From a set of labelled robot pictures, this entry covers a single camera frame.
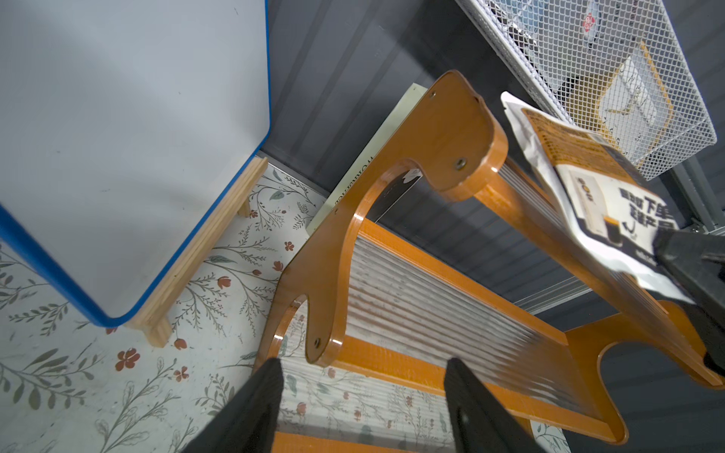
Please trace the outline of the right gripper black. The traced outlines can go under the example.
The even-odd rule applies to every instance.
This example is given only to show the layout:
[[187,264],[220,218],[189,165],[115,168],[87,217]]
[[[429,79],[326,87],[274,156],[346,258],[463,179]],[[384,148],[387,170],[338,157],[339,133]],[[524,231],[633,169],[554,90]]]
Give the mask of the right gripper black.
[[687,231],[658,230],[657,262],[693,300],[683,304],[705,346],[704,364],[724,372],[724,238]]

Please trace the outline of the yellow square analog clock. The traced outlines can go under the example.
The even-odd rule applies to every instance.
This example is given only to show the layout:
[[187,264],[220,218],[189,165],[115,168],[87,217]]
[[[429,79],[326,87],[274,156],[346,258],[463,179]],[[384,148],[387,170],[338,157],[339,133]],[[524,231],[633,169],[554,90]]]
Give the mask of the yellow square analog clock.
[[645,43],[617,71],[576,82],[564,102],[572,121],[641,160],[664,141],[674,107]]

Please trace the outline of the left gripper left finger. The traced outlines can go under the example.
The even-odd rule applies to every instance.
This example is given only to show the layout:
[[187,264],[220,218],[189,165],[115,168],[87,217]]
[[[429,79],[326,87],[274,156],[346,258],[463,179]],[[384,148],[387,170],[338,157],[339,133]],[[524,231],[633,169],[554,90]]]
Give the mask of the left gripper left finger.
[[281,361],[267,360],[185,447],[199,452],[270,452],[284,389]]

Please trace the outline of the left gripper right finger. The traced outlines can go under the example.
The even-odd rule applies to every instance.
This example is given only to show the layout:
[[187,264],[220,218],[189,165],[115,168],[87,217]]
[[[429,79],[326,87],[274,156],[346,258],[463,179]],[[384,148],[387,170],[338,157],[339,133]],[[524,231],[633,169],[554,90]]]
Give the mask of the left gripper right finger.
[[451,358],[447,361],[444,390],[458,452],[543,450],[462,360]]

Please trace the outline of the orange wooden two-tier shelf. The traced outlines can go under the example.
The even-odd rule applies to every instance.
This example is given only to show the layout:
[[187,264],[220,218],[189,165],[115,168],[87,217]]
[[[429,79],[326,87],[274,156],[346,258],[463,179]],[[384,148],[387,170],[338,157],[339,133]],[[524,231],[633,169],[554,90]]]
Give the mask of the orange wooden two-tier shelf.
[[[306,357],[430,394],[460,358],[502,406],[613,445],[628,441],[600,362],[624,342],[655,347],[694,381],[723,373],[685,312],[585,256],[556,224],[545,194],[507,164],[500,124],[466,79],[442,75],[281,275],[257,354],[279,354],[301,305]],[[561,331],[367,219],[387,185],[410,170],[451,201],[476,198],[617,309]]]

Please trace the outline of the blue framed whiteboard easel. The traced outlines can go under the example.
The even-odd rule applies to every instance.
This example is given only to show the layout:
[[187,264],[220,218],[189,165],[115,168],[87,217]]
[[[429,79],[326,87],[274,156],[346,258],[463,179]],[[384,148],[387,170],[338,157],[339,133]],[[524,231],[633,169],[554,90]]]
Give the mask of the blue framed whiteboard easel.
[[264,1],[1,5],[1,239],[100,327],[167,344],[270,128]]

